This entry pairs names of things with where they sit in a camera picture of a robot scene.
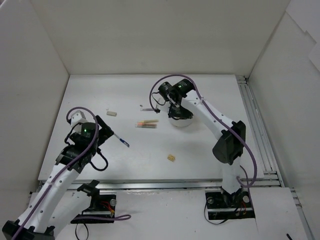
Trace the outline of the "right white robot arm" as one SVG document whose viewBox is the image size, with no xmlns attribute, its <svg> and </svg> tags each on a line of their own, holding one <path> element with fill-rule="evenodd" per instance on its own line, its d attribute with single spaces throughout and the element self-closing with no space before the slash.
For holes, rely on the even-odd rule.
<svg viewBox="0 0 320 240">
<path fill-rule="evenodd" d="M 239 201 L 238 190 L 241 184 L 237 180 L 240 170 L 239 158 L 243 154 L 243 141 L 246 140 L 246 125 L 240 120 L 235 122 L 224 116 L 205 99 L 200 97 L 194 84 L 183 79 L 171 85 L 164 82 L 158 88 L 161 98 L 157 103 L 159 109 L 168 114 L 172 125 L 186 127 L 197 117 L 214 135 L 216 143 L 212 153 L 222 167 L 221 200 L 227 206 L 233 206 Z"/>
</svg>

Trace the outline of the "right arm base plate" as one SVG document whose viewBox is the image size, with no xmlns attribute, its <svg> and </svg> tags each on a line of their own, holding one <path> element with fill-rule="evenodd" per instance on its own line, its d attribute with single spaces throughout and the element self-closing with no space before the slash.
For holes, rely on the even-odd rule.
<svg viewBox="0 0 320 240">
<path fill-rule="evenodd" d="M 243 189 L 233 194 L 224 191 L 207 191 L 204 216 L 214 225 L 221 225 L 230 220 L 256 218 L 249 191 Z"/>
</svg>

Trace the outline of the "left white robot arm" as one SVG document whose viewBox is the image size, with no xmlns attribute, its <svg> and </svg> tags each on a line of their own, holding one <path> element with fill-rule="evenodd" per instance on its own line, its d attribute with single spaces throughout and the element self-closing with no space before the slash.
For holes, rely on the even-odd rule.
<svg viewBox="0 0 320 240">
<path fill-rule="evenodd" d="M 96 115 L 93 122 L 76 122 L 67 136 L 73 144 L 67 145 L 59 154 L 49 178 L 28 208 L 17 220 L 8 220 L 2 233 L 7 240 L 54 240 L 61 230 L 81 211 L 94 210 L 100 204 L 99 181 L 82 184 L 68 205 L 58 209 L 58 204 L 73 181 L 86 165 L 92 164 L 99 148 L 114 131 Z"/>
</svg>

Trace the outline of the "orange tip brown marker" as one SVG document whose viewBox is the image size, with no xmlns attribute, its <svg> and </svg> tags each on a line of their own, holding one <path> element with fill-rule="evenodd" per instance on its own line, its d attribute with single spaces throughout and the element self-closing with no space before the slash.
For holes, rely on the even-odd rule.
<svg viewBox="0 0 320 240">
<path fill-rule="evenodd" d="M 157 126 L 157 123 L 155 122 L 137 122 L 135 124 L 136 126 L 147 126 L 147 127 L 156 127 Z"/>
</svg>

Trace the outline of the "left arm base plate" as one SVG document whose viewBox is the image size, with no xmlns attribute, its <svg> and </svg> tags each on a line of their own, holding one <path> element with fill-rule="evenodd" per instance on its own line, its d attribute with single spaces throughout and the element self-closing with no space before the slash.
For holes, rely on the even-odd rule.
<svg viewBox="0 0 320 240">
<path fill-rule="evenodd" d="M 76 217 L 88 219 L 73 219 L 71 224 L 112 224 L 114 223 L 117 196 L 115 194 L 102 194 L 99 200 L 89 208 L 83 210 Z"/>
</svg>

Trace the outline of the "blue ballpoint pen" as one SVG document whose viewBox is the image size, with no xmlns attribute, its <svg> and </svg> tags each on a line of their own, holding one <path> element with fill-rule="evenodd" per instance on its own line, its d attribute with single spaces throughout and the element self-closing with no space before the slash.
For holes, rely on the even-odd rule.
<svg viewBox="0 0 320 240">
<path fill-rule="evenodd" d="M 126 142 L 124 139 L 122 139 L 120 136 L 118 136 L 116 133 L 113 134 L 121 143 L 123 143 L 128 148 L 130 147 L 129 143 Z"/>
</svg>

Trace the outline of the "green grey marker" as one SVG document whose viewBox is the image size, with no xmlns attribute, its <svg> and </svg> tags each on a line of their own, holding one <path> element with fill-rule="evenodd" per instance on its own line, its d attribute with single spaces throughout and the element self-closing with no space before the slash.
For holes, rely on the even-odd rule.
<svg viewBox="0 0 320 240">
<path fill-rule="evenodd" d="M 136 128 L 145 128 L 145 129 L 156 129 L 157 125 L 156 124 L 136 124 Z"/>
</svg>

